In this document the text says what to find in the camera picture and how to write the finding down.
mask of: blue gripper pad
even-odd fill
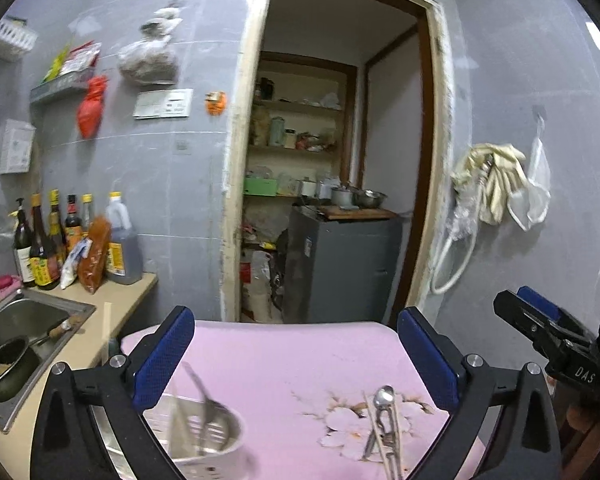
[[[158,403],[193,338],[194,329],[193,313],[184,308],[141,364],[135,374],[135,391],[132,396],[132,403],[137,412],[144,412]]]
[[[529,305],[538,309],[555,322],[560,319],[560,308],[555,303],[538,294],[530,286],[521,286],[518,289],[517,295],[520,299],[525,300]]]
[[[398,316],[398,337],[435,405],[455,412],[459,404],[458,377],[409,309]]]

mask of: sink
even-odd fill
[[[19,335],[29,339],[43,335],[51,326],[73,314],[81,314],[84,322],[94,311],[95,307],[91,304],[63,300],[37,290],[21,288],[0,301],[0,345]],[[32,347],[40,357],[40,365],[16,396],[0,402],[0,430],[3,433],[9,432],[18,410],[36,382],[78,329],[76,327],[56,340]]]

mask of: yellow bottle cap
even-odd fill
[[[60,203],[60,192],[57,189],[49,191],[49,202],[51,205],[58,205]]]

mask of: metal bolt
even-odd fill
[[[484,359],[481,358],[478,354],[469,354],[466,357],[466,361],[469,366],[473,368],[479,368],[484,364]]]
[[[526,369],[531,375],[538,375],[542,371],[542,368],[540,368],[536,363],[527,363]]]
[[[66,363],[63,363],[62,361],[60,361],[59,363],[56,363],[51,367],[51,373],[53,375],[60,375],[62,372],[64,372],[65,368],[66,368]]]
[[[120,368],[124,363],[126,363],[126,357],[122,354],[114,355],[109,359],[109,365],[113,368]]]

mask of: pink tabletop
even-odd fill
[[[148,328],[125,337],[129,354]],[[420,461],[448,413],[433,406],[397,334],[371,322],[260,325],[196,321],[183,360],[213,398],[246,422],[251,479],[384,480],[379,455],[362,460],[371,426],[363,408],[384,384],[402,400],[404,463]],[[200,394],[178,367],[170,387]],[[457,478],[471,478],[484,452],[474,442]]]

